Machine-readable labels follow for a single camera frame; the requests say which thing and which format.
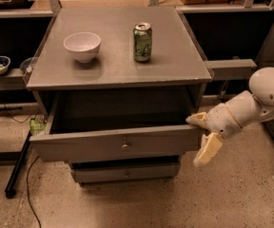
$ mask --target drawer handle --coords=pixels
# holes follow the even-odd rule
[[[122,147],[121,147],[122,151],[126,151],[129,150],[129,145],[125,142]]]

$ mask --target speckled floor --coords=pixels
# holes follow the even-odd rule
[[[20,121],[30,109],[11,112]],[[0,151],[19,150],[29,121],[0,114]],[[44,228],[273,227],[274,141],[254,123],[231,140],[208,166],[195,168],[196,152],[182,158],[172,180],[87,184],[72,180],[62,162],[38,160],[29,173],[29,194]],[[13,199],[5,197],[13,166],[0,166],[0,227],[39,227],[27,199],[29,150]]]

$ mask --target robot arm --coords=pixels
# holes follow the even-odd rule
[[[244,91],[225,104],[218,104],[207,113],[202,112],[186,119],[211,133],[202,137],[202,144],[194,165],[206,165],[223,146],[223,139],[231,138],[252,123],[274,119],[274,67],[256,71],[249,81],[251,94]]]

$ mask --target gray countertop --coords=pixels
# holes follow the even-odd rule
[[[133,59],[133,28],[149,22],[152,56]],[[70,58],[63,41],[72,33],[98,34],[98,56],[88,64]],[[191,85],[211,80],[205,63],[175,8],[61,9],[39,56],[30,90],[91,89],[129,86]]]

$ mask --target cabinet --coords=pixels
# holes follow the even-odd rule
[[[141,21],[153,27],[148,63],[132,56]],[[102,39],[86,65],[63,48],[77,31]],[[186,117],[210,80],[175,8],[61,9],[27,84],[48,113],[46,134],[30,142],[43,161],[68,163],[77,182],[174,177],[199,147],[204,130]]]

